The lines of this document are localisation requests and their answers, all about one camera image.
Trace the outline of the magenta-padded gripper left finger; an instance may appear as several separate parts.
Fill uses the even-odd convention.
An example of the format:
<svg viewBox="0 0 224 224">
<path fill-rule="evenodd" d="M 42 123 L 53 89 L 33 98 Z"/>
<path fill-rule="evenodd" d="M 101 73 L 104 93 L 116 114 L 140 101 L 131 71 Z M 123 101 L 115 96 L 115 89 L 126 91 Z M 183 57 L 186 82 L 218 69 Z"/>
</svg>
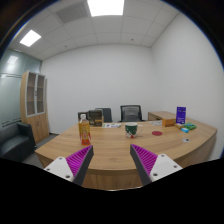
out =
<svg viewBox="0 0 224 224">
<path fill-rule="evenodd" d="M 81 186 L 93 155 L 93 146 L 89 145 L 68 157 L 56 158 L 45 171 Z"/>
</svg>

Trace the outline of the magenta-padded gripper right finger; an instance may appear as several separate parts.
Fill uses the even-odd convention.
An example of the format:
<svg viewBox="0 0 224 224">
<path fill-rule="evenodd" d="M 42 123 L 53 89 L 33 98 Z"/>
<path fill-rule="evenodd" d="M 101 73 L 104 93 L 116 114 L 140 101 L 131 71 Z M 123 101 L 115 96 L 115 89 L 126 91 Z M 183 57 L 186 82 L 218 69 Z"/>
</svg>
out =
<svg viewBox="0 0 224 224">
<path fill-rule="evenodd" d="M 166 154 L 156 155 L 138 145 L 130 145 L 130 154 L 143 186 L 182 169 Z"/>
</svg>

